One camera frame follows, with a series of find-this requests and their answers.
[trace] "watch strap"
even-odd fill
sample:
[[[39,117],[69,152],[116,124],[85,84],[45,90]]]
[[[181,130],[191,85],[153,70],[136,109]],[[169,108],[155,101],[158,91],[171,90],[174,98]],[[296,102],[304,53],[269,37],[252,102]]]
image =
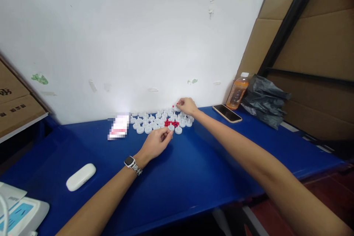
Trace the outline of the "watch strap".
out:
[[[140,174],[142,174],[142,172],[143,172],[143,170],[142,169],[140,169],[139,168],[139,166],[137,165],[137,163],[136,163],[136,160],[135,160],[135,158],[133,158],[133,163],[131,164],[131,165],[126,165],[128,168],[131,168],[131,169],[133,169],[135,172],[136,172],[136,174],[139,176]]]

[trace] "black plastic bag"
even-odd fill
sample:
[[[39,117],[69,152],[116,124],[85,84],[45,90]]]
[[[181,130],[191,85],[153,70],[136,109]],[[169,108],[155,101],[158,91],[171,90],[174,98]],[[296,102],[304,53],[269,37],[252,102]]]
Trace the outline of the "black plastic bag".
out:
[[[250,114],[270,127],[278,130],[286,112],[281,108],[285,100],[291,98],[291,93],[285,93],[265,77],[254,75],[247,88],[247,94],[241,100],[241,105]]]

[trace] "watch face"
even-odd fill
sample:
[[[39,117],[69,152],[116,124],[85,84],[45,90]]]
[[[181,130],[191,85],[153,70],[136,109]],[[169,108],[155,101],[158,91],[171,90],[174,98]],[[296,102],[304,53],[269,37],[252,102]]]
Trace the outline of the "watch face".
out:
[[[125,162],[125,164],[127,164],[129,166],[130,164],[133,163],[133,161],[134,161],[134,159],[132,157],[127,157],[124,162]]]

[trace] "green sticker residue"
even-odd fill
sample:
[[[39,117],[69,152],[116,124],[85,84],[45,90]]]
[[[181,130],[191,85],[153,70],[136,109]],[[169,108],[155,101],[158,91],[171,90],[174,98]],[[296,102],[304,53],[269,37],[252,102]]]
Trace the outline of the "green sticker residue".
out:
[[[188,79],[187,84],[191,85],[191,84],[194,84],[194,83],[197,83],[197,82],[198,82],[198,79],[192,79],[192,80]]]
[[[32,80],[36,80],[36,81],[38,81],[39,83],[41,83],[43,85],[47,85],[48,84],[48,80],[43,75],[40,75],[40,74],[32,75],[31,79]]]

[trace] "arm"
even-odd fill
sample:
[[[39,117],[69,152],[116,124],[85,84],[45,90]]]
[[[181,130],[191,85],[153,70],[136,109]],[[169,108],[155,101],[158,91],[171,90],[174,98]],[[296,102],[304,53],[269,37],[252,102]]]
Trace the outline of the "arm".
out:
[[[263,187],[298,235],[352,235],[353,231],[273,155],[198,110],[191,98],[180,99],[177,107],[200,122]]]
[[[172,136],[173,132],[167,127],[153,130],[141,150],[133,156],[137,165],[144,168],[150,160],[159,156]],[[100,235],[136,177],[133,169],[122,168],[79,209],[56,236]]]

